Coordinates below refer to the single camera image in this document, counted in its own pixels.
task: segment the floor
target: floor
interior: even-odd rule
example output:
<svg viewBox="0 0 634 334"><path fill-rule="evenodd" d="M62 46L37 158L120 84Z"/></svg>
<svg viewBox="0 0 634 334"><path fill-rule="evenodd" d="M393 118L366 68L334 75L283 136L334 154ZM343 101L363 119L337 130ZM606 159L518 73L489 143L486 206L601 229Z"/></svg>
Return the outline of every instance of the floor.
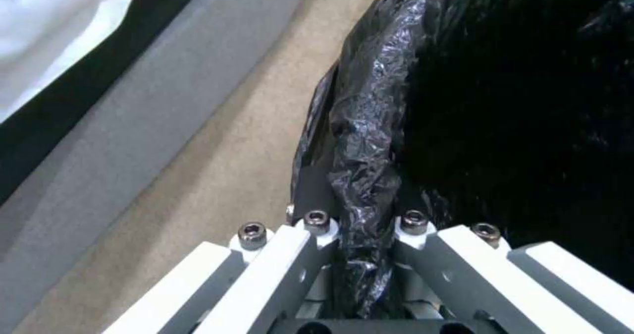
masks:
<svg viewBox="0 0 634 334"><path fill-rule="evenodd" d="M371 2L304 0L242 85L15 332L101 332L200 242L226 244L245 221L283 223L313 88Z"/></svg>

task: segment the black fabric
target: black fabric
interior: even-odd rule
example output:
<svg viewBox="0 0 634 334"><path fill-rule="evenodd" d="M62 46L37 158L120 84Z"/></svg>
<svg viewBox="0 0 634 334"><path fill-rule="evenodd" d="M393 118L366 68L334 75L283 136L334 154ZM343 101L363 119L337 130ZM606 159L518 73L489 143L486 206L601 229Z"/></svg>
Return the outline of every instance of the black fabric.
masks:
<svg viewBox="0 0 634 334"><path fill-rule="evenodd" d="M189 0L133 0L122 25L0 124L0 205Z"/></svg>

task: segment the gray panel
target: gray panel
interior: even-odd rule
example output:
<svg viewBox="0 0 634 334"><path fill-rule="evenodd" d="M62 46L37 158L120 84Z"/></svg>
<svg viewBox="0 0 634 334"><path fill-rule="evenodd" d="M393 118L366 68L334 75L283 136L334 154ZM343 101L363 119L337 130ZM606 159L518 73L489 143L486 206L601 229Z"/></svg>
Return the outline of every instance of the gray panel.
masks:
<svg viewBox="0 0 634 334"><path fill-rule="evenodd" d="M0 208L0 333L41 300L240 83L300 0L192 0Z"/></svg>
<svg viewBox="0 0 634 334"><path fill-rule="evenodd" d="M573 311L577 312L590 324L594 325L603 333L632 333L632 329L628 328L625 323L614 318L611 313L605 311L600 304L595 303L591 298L584 296L579 289L573 287L569 283L565 282L562 278L548 268L545 264L542 264L537 259L532 257L527 251L534 246L542 246L541 244L525 246L523 248L517 248L510 251L507 258L510 262L513 262L517 267L534 279L538 284L546 288L550 293L559 298L564 304L569 306ZM594 271L594 269L588 267L574 267L575 275L586 271ZM611 283L599 283L599 282L587 282L588 286L606 286L612 285ZM618 300L617 298L610 298L610 291L605 291L605 296L608 296L608 300Z"/></svg>

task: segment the shiny black plastic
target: shiny black plastic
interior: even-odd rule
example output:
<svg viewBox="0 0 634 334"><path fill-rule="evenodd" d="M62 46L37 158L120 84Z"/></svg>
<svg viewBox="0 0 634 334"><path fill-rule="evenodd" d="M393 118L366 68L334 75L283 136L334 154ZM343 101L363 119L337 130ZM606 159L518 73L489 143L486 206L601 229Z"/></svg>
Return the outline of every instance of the shiny black plastic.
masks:
<svg viewBox="0 0 634 334"><path fill-rule="evenodd" d="M327 164L339 203L337 315L403 316L389 248L411 207L440 227L489 221L514 246L552 239L634 285L633 8L371 5L316 89L294 162L294 199L301 169Z"/></svg>

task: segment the hex socket bolt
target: hex socket bolt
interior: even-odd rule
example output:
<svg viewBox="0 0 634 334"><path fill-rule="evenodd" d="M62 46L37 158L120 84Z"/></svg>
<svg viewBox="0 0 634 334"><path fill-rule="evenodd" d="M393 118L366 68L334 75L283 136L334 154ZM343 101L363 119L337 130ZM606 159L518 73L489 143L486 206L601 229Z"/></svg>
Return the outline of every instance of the hex socket bolt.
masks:
<svg viewBox="0 0 634 334"><path fill-rule="evenodd" d="M266 244L266 227L258 222L245 223L238 229L238 241L245 250L262 248Z"/></svg>
<svg viewBox="0 0 634 334"><path fill-rule="evenodd" d="M293 203L289 203L286 206L286 221L293 225L295 222L293 221L293 214L295 213L295 205Z"/></svg>
<svg viewBox="0 0 634 334"><path fill-rule="evenodd" d="M407 210L401 217L401 230L409 235L422 235L427 231L429 219L419 210Z"/></svg>
<svg viewBox="0 0 634 334"><path fill-rule="evenodd" d="M304 228L315 236L330 230L330 216L322 210L310 210L304 215Z"/></svg>
<svg viewBox="0 0 634 334"><path fill-rule="evenodd" d="M500 246L502 234L498 226L489 223L476 223L471 226L471 231L487 244L491 245L492 248L498 248L498 246Z"/></svg>

